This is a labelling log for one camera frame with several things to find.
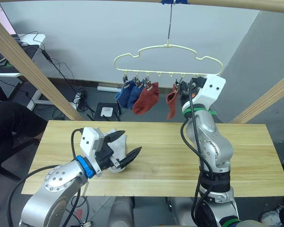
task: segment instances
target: shoe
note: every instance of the shoe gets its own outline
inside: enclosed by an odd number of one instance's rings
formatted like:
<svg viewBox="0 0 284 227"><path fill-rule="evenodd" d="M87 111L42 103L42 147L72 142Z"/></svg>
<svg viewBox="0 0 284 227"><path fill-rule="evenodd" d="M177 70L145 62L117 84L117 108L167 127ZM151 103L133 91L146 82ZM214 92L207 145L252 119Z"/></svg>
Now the shoe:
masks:
<svg viewBox="0 0 284 227"><path fill-rule="evenodd" d="M282 225L279 214L284 206L277 208L276 210L271 210L260 215L260 222L268 227L280 227Z"/></svg>

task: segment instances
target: gray wall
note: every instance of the gray wall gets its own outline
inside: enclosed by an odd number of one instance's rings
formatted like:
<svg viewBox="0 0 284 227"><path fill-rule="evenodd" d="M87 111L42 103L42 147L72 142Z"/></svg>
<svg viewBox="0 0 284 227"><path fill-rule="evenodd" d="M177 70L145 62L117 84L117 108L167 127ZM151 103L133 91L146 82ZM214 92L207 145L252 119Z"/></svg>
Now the gray wall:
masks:
<svg viewBox="0 0 284 227"><path fill-rule="evenodd" d="M66 62L76 79L122 82L122 72L113 59L123 53L137 54L151 45L166 43L170 5L113 1L5 2L2 7L17 33L39 31L46 35L51 57ZM258 10L175 5L171 44L196 49L226 65L238 48ZM125 59L120 67L142 70L177 70L215 73L217 64L194 61L186 51L149 50L139 61ZM35 58L49 77L60 77L42 55ZM151 77L162 87L172 87L175 78Z"/></svg>
<svg viewBox="0 0 284 227"><path fill-rule="evenodd" d="M227 83L213 107L230 122L284 77L284 14L260 12L222 76ZM284 140L284 97L249 123L265 123L273 141Z"/></svg>

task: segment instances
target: red sock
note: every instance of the red sock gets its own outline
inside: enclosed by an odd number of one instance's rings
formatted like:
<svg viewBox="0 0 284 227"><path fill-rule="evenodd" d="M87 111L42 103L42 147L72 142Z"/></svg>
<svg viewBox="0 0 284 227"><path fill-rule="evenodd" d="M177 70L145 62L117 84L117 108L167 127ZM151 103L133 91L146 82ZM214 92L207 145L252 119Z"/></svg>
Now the red sock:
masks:
<svg viewBox="0 0 284 227"><path fill-rule="evenodd" d="M178 92L176 92L176 85L172 87L172 92L166 96L166 103L169 106L169 115L167 119L173 118L176 115L176 102L177 102Z"/></svg>
<svg viewBox="0 0 284 227"><path fill-rule="evenodd" d="M147 87L143 89L140 97L133 105L133 112L135 114L144 114L149 111L159 100L159 84L158 82L152 83L152 89L147 90Z"/></svg>

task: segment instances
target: sock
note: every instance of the sock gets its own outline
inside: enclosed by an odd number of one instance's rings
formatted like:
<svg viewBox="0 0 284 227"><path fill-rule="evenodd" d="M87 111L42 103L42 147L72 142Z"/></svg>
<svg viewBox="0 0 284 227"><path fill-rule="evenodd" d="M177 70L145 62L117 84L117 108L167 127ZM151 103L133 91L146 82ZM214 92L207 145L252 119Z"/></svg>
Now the sock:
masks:
<svg viewBox="0 0 284 227"><path fill-rule="evenodd" d="M108 132L108 134L115 132L115 131L116 129L112 129L111 131ZM126 135L123 134L122 136L120 136L120 138L118 138L114 142L108 143L107 145L114 151L114 157L118 158L119 160L122 160L126 156L125 144L126 144ZM120 169L120 168L117 169L116 167L113 166L113 167L109 167L108 170L113 173L119 173L125 170L125 167L123 169Z"/></svg>
<svg viewBox="0 0 284 227"><path fill-rule="evenodd" d="M133 108L133 105L135 104L135 102L140 97L140 94L141 94L141 92L143 91L144 88L145 88L145 86L141 86L141 88L139 88L137 85L133 87L131 95L129 96L129 99L128 99L128 102L127 102L128 108L130 108L130 109Z"/></svg>
<svg viewBox="0 0 284 227"><path fill-rule="evenodd" d="M136 85L135 82L133 82L132 80L129 81L129 86L127 88L125 88L125 86L123 85L121 92L119 92L118 94L116 94L115 99L118 101L118 103L120 104L120 106L122 106L123 108L128 108L127 106L127 102L128 102L128 98L132 92L133 87Z"/></svg>
<svg viewBox="0 0 284 227"><path fill-rule="evenodd" d="M159 100L159 84L158 82L152 83L152 89L147 90L147 87L141 92L140 97L133 105L133 112L135 114L144 114L149 111Z"/></svg>
<svg viewBox="0 0 284 227"><path fill-rule="evenodd" d="M167 119L173 118L176 115L176 102L177 102L178 92L176 92L176 85L172 87L172 92L166 96L166 103L169 106L169 114Z"/></svg>

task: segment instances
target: blue sock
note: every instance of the blue sock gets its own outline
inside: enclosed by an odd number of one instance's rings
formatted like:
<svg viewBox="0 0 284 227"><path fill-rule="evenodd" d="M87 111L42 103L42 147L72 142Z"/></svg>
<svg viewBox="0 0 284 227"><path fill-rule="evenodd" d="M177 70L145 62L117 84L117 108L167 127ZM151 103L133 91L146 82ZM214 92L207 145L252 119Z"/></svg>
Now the blue sock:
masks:
<svg viewBox="0 0 284 227"><path fill-rule="evenodd" d="M133 87L131 95L129 96L128 103L127 103L128 108L130 108L130 109L133 108L133 105L135 104L135 102L140 97L140 94L141 94L141 92L144 88L145 88L145 86L142 86L141 88L139 88L137 85Z"/></svg>
<svg viewBox="0 0 284 227"><path fill-rule="evenodd" d="M130 80L129 86L127 88L125 88L124 85L123 85L121 92L116 94L115 99L118 101L120 106L122 106L123 108L126 108L126 109L128 108L128 106L127 106L128 98L131 95L132 89L135 85L136 85L135 82Z"/></svg>

